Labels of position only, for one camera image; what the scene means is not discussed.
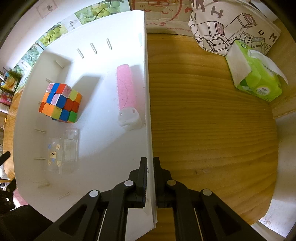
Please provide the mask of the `clear sticker card case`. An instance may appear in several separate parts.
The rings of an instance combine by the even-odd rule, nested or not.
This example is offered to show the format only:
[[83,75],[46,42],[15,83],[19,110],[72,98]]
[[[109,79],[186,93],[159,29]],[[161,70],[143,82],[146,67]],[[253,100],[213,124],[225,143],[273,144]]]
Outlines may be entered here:
[[66,130],[61,136],[48,138],[47,169],[51,172],[71,174],[77,167],[79,130]]

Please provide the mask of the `multicolour puzzle cube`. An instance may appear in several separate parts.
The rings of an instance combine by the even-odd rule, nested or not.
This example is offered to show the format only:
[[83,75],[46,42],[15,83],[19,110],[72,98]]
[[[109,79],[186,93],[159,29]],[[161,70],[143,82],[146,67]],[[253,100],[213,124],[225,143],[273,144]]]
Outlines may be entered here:
[[39,113],[55,121],[75,123],[82,95],[64,83],[49,83],[42,98]]

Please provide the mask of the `white plastic storage bin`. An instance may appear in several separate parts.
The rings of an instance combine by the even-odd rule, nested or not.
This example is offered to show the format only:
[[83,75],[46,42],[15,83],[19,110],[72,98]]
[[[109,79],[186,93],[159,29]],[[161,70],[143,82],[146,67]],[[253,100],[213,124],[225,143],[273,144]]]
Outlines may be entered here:
[[[117,68],[127,64],[142,119],[140,129],[118,124]],[[14,132],[14,168],[21,196],[38,212],[22,224],[36,240],[89,191],[105,192],[128,180],[147,159],[145,207],[130,208],[125,240],[136,240],[156,226],[147,41],[143,11],[125,11],[92,21],[63,35],[40,55],[23,90]],[[81,93],[78,118],[64,123],[39,113],[49,83]],[[77,169],[47,169],[48,138],[79,130]]]

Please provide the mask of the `red pen holder can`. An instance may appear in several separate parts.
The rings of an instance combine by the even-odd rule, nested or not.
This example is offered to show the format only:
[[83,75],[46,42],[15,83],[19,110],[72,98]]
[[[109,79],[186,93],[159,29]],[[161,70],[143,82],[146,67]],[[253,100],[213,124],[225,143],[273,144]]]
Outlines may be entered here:
[[13,95],[5,90],[0,89],[0,103],[10,106],[13,100]]

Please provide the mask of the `orange juice carton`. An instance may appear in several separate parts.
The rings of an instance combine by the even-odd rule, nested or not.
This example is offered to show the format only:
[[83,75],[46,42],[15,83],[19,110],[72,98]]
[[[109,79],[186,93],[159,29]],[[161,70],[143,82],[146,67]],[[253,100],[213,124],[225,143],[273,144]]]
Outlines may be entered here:
[[11,92],[15,92],[21,77],[22,76],[19,75],[19,73],[13,70],[6,72],[4,76],[4,80],[1,83],[2,88]]

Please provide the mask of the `green grape printed cardboard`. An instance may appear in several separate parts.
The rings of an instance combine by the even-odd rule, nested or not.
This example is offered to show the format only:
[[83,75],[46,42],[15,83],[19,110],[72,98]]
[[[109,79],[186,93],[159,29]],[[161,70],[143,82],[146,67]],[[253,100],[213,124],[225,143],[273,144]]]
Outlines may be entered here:
[[41,18],[33,6],[16,24],[1,48],[8,70],[25,75],[43,50],[62,35],[98,20],[130,10],[128,1],[55,1],[57,9]]

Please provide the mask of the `green tissue pack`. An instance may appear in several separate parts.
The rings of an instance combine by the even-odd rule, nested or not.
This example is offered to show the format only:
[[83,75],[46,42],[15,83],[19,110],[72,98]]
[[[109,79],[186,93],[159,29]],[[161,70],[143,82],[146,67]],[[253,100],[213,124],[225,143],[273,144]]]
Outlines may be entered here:
[[246,93],[271,102],[282,94],[283,72],[269,58],[236,40],[226,55],[234,86]]

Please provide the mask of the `letter print canvas bag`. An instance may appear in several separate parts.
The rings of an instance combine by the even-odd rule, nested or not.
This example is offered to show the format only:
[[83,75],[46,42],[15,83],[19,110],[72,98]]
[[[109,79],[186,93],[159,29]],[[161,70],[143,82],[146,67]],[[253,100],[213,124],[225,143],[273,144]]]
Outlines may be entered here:
[[236,40],[265,55],[281,34],[246,1],[192,1],[188,25],[201,48],[223,56]]

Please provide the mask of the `brown printed cardboard piece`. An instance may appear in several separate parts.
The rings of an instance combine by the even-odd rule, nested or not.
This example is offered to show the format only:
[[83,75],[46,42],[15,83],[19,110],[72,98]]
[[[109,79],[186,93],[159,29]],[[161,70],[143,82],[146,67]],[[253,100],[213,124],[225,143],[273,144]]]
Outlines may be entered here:
[[145,12],[148,33],[193,35],[188,26],[192,12],[189,0],[131,0],[129,5],[131,10]]

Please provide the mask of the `pink sketch wall note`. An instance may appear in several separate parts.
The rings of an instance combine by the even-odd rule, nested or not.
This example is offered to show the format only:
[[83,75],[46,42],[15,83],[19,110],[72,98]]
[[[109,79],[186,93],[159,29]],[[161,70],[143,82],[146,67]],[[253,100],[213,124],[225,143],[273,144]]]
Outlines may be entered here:
[[37,11],[41,18],[44,18],[49,13],[57,9],[57,5],[54,0],[44,0],[37,6]]

